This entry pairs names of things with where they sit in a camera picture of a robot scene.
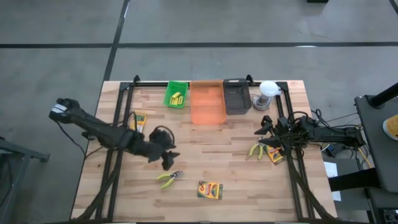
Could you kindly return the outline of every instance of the orange translucent container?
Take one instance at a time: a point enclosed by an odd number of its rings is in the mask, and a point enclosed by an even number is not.
[[[194,124],[222,124],[226,119],[222,80],[190,83],[191,119]]]

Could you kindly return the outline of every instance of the green plastic basket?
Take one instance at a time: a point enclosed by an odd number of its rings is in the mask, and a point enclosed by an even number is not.
[[[163,102],[164,105],[166,105],[168,107],[178,108],[178,109],[184,108],[185,98],[187,97],[187,91],[188,91],[188,83],[169,81],[169,84],[167,85],[167,89],[166,89],[166,95],[164,96],[164,102]],[[176,92],[180,92],[181,96],[184,97],[182,100],[182,105],[171,105],[170,104],[170,98]]]

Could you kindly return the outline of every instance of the gray floor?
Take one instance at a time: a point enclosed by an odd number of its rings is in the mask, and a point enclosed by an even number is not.
[[[122,4],[0,0],[0,44],[111,43]],[[397,21],[388,0],[131,0],[121,42],[397,41]],[[95,112],[109,51],[0,49],[0,136],[51,153],[31,163],[13,223],[68,219],[82,154],[47,116],[58,97]],[[311,107],[332,119],[355,112],[355,96],[395,83],[397,57],[398,47],[119,49],[111,80],[300,79]],[[86,145],[78,128],[65,129]]]

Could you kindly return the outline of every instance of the pliers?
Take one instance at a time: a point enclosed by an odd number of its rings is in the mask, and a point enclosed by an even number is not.
[[[259,143],[259,142],[255,143],[255,145],[253,145],[253,147],[250,149],[249,154],[248,154],[246,160],[249,159],[249,156],[253,155],[253,152],[254,152],[254,150],[255,150],[256,148],[259,149],[259,157],[258,157],[258,160],[260,160],[260,159],[262,158],[263,147],[264,147],[264,146],[265,146],[265,145],[264,145],[263,143]]]
[[[158,177],[156,177],[157,180],[160,180],[161,178],[164,178],[164,177],[170,178],[164,185],[160,186],[160,189],[164,189],[164,188],[168,187],[174,181],[174,179],[176,179],[177,177],[180,177],[183,173],[184,172],[179,170],[172,174],[160,174]]]

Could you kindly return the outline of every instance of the black tray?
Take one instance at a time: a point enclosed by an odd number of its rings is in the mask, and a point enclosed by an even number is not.
[[[248,83],[244,78],[223,81],[226,114],[246,114],[251,108]]]

